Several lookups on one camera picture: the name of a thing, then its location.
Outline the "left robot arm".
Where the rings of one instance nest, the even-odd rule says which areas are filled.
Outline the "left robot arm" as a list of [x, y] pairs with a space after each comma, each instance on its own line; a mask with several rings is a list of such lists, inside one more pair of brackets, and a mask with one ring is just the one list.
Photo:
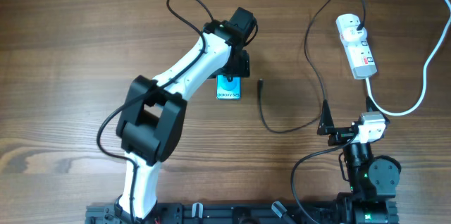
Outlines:
[[123, 193], [115, 203], [121, 221], [145, 223], [150, 218], [159, 173], [180, 141], [188, 101], [209, 79], [249, 77], [245, 46], [257, 29], [253, 13], [238, 8], [230, 20], [206, 23], [197, 43], [167, 71], [132, 81], [116, 127], [130, 159]]

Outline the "Galaxy smartphone teal screen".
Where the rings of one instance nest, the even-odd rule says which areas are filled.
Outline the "Galaxy smartphone teal screen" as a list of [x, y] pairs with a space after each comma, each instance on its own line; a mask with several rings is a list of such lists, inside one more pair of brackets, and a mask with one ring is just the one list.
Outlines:
[[216, 78], [216, 98], [220, 100], [241, 99], [241, 78], [227, 78], [218, 75]]

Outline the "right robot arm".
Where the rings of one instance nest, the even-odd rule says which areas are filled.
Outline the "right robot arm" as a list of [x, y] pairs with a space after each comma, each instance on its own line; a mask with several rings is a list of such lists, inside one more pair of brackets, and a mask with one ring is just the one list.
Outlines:
[[350, 184], [350, 193], [337, 195], [332, 208], [332, 223], [399, 223], [396, 187], [402, 167], [394, 158], [374, 156], [371, 145], [384, 137], [390, 124], [373, 104], [366, 99], [366, 111], [349, 127], [336, 127], [328, 102], [322, 103], [318, 135], [328, 136], [330, 147], [340, 147], [339, 164], [344, 181]]

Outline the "white power strip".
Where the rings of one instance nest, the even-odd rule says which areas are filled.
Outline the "white power strip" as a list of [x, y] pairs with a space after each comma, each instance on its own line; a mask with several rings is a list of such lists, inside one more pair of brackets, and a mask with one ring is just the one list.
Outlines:
[[[343, 29], [346, 27], [357, 27], [358, 29], [361, 21], [357, 15], [347, 13], [338, 16], [335, 23], [340, 37], [340, 33]], [[377, 73], [376, 64], [369, 48], [367, 38], [360, 43], [351, 44], [349, 46], [343, 45], [343, 48], [355, 80], [364, 80]]]

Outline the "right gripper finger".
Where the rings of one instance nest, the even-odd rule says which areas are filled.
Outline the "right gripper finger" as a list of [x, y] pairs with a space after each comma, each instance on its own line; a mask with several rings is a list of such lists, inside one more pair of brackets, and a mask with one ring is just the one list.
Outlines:
[[330, 135], [335, 132], [333, 118], [328, 105], [328, 100], [324, 99], [321, 108], [321, 115], [319, 117], [319, 126], [317, 129], [318, 135]]
[[384, 113], [382, 113], [379, 108], [376, 107], [375, 103], [372, 101], [372, 99], [369, 96], [366, 97], [366, 111], [367, 112], [379, 112], [383, 116], [383, 118], [385, 120], [385, 124], [390, 123], [390, 120], [387, 118], [387, 116]]

